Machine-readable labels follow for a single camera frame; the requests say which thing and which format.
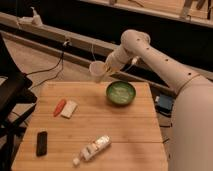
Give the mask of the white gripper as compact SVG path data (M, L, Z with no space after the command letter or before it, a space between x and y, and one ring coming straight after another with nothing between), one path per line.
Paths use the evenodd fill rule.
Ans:
M113 75L120 71L133 57L134 55L131 52L119 45L105 60L106 74Z

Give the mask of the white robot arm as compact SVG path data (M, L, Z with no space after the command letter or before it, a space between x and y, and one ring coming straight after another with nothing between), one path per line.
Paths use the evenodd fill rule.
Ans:
M168 171L213 171L213 82L158 51L150 36L132 29L121 35L105 66L113 74L133 57L142 60L175 92Z

